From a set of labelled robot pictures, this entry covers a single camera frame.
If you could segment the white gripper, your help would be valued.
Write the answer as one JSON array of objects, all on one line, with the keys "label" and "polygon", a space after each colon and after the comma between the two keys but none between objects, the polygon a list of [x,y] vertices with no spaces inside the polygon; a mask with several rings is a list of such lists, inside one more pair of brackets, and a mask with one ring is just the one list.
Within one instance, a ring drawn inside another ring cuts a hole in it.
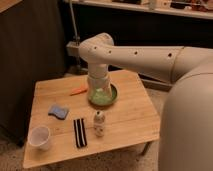
[{"label": "white gripper", "polygon": [[103,78],[88,77],[88,100],[92,104],[110,104],[112,89],[108,76]]}]

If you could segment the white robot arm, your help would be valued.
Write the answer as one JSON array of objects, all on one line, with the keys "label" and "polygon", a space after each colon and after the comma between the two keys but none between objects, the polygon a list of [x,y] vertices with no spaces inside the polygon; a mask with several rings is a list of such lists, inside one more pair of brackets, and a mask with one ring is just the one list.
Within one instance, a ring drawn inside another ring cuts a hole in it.
[{"label": "white robot arm", "polygon": [[107,33],[80,43],[89,74],[100,64],[170,83],[161,115],[158,171],[213,171],[213,49],[116,46]]}]

